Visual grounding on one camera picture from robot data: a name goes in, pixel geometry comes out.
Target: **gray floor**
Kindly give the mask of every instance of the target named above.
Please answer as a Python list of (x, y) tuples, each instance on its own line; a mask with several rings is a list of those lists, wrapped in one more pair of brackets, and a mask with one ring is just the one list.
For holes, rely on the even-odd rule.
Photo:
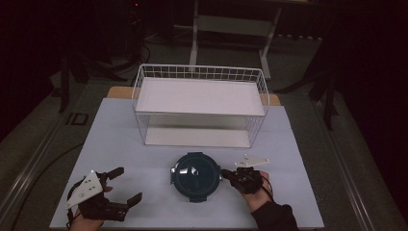
[[(152, 64), (189, 62), (189, 46), (153, 42), (147, 42), (146, 46), (151, 51)], [(275, 39), (268, 53), (272, 75), (269, 89), (279, 89), (299, 80), (318, 47), (319, 42), (315, 40)], [(200, 47), (197, 63), (260, 67), (256, 50), (231, 47)], [(131, 79), (136, 71), (135, 68), (122, 76)], [(109, 88), (129, 83), (97, 76), (87, 85), (72, 83), (71, 103), (64, 114), (58, 114), (59, 98), (49, 96), (0, 143), (0, 187), (4, 189), (0, 198), (7, 199), (3, 200), (1, 209), (4, 211), (5, 205), (13, 205), (7, 215), (2, 215), (7, 220), (1, 230), (10, 229), (18, 210), (18, 203), (9, 203), (15, 198), (8, 194), (14, 180), (29, 178), (34, 182), (55, 158), (83, 143)], [(338, 115), (333, 116), (334, 131), (329, 132), (322, 123), (321, 102), (312, 102), (307, 96), (310, 87), (279, 97), (288, 112), (319, 205), (325, 224), (323, 230), (408, 230), (342, 96), (336, 93)], [(89, 121), (83, 126), (69, 124), (71, 113), (89, 115)], [(79, 146), (67, 152), (40, 176), (23, 204), (14, 230), (49, 230), (49, 222), (80, 150)], [(29, 174), (19, 175), (29, 162), (37, 161), (31, 158), (39, 153), (43, 155), (38, 167)], [(30, 188), (17, 186), (23, 191)], [(23, 201), (23, 196), (18, 196), (16, 201)]]

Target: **wire basket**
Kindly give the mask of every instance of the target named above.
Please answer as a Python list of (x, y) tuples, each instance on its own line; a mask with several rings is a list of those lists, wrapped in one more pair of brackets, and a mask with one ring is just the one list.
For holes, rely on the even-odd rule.
[[(257, 97), (257, 103), (260, 104), (262, 108), (262, 116), (245, 116), (244, 126), (247, 132), (248, 143), (243, 147), (250, 147), (255, 141), (258, 131), (264, 121), (265, 116), (268, 113), (269, 106), (269, 95), (268, 88), (265, 81), (264, 74), (259, 68), (243, 68), (243, 67), (229, 67), (229, 66), (206, 66), (206, 65), (179, 65), (179, 64), (142, 64), (140, 66), (138, 76), (135, 81), (133, 90), (133, 107), (136, 115), (136, 119), (139, 125), (140, 134), (143, 139), (143, 143), (146, 143), (146, 138), (149, 130), (149, 123), (152, 120), (152, 116), (157, 116), (158, 113), (155, 112), (139, 112), (138, 103), (140, 99), (140, 93), (143, 89), (143, 83), (145, 78), (162, 78), (174, 81), (182, 80), (197, 80), (199, 82), (205, 83), (210, 81), (212, 83), (217, 83), (217, 81), (222, 81), (223, 83), (250, 83), (250, 85), (256, 86), (259, 95)], [(201, 119), (205, 117), (235, 117), (234, 115), (207, 115), (205, 112), (201, 112), (200, 115), (192, 114), (175, 114), (175, 113), (161, 113), (161, 117), (168, 116), (175, 118), (176, 116), (183, 116), (179, 121), (186, 121), (186, 116), (189, 117), (188, 121)]]

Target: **white tabletop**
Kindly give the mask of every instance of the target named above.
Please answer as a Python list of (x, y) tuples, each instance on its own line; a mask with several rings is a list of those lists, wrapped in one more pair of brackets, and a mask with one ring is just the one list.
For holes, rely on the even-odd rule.
[(251, 148), (208, 148), (151, 146), (141, 142), (130, 99), (104, 99), (89, 131), (87, 141), (72, 171), (51, 228), (65, 228), (66, 195), (72, 185), (94, 169), (107, 172), (124, 167), (125, 173), (108, 185), (105, 195), (117, 203), (143, 192), (140, 204), (129, 210), (125, 221), (106, 221), (104, 227), (126, 229), (253, 229), (256, 223), (245, 202), (227, 180), (206, 202), (190, 203), (170, 185), (170, 169), (188, 152), (202, 151), (221, 168), (235, 169), (245, 154), (264, 157), (269, 164), (256, 167), (267, 171), (274, 199), (290, 204), (301, 228), (323, 227), (291, 124), (282, 106), (272, 106)]

